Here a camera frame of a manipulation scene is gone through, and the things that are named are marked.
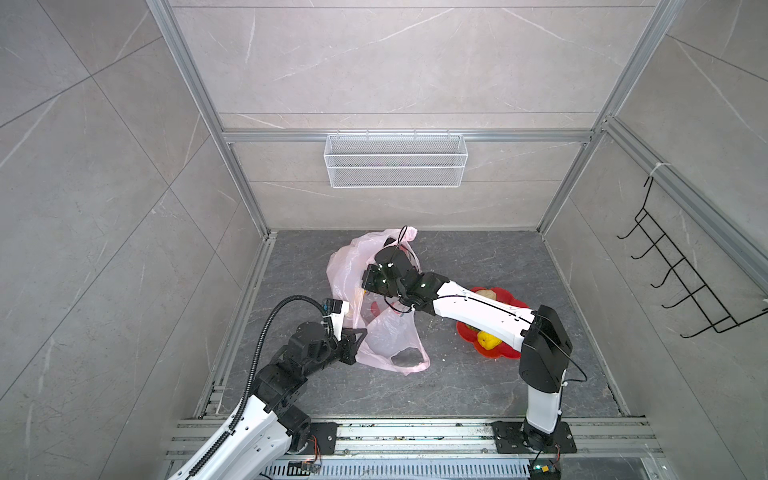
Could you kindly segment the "pink plastic bag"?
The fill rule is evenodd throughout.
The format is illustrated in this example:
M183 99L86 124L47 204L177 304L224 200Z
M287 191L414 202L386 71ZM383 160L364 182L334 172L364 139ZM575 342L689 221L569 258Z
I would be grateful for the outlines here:
M417 235L418 230L411 226L369 232L330 256L326 275L332 297L350 304L344 327L367 330L356 361L368 367L403 375L420 373L430 367L430 358L415 325L415 312L394 299L362 288L367 266L374 262L378 251L391 244L399 243L419 266L410 246Z

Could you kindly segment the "yellow fake lemon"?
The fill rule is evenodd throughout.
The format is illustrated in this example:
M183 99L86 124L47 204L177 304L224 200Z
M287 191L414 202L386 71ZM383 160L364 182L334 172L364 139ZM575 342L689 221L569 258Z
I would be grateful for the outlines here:
M503 341L487 332L480 331L477 334L477 343L482 349L491 351L501 345Z

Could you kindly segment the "cream fake fruit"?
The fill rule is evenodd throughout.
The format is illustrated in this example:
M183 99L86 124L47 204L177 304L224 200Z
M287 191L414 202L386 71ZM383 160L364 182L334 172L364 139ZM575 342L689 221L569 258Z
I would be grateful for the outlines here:
M490 300L497 299L497 294L493 290L487 290L487 289L478 290L477 294Z

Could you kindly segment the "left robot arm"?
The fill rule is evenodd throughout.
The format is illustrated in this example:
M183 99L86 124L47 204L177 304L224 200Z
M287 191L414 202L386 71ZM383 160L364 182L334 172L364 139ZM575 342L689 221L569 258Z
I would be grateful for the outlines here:
M305 322L256 374L235 411L173 479L257 479L276 459L303 451L310 417L296 405L308 377L341 362L352 365L367 330Z

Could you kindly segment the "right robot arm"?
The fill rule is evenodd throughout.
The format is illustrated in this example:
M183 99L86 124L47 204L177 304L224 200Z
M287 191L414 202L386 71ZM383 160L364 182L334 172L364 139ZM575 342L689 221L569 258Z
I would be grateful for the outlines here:
M545 305L534 310L518 308L483 297L443 275L420 271L394 245L374 256L362 276L362 288L413 310L474 327L518 351L519 376L528 386L522 435L534 449L554 443L572 352L555 310Z

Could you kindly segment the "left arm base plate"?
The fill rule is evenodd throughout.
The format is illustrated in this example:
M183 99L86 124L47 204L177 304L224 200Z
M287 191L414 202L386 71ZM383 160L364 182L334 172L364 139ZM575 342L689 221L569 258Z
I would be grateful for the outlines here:
M321 456L335 453L339 424L335 422L313 422L299 428L292 436L289 454Z

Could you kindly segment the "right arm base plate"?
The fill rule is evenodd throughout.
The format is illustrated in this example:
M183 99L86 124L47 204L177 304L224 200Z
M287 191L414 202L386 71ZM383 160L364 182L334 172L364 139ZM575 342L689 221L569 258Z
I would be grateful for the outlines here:
M573 454L577 447L570 426L559 421L552 433L544 433L527 421L495 421L490 424L499 454Z

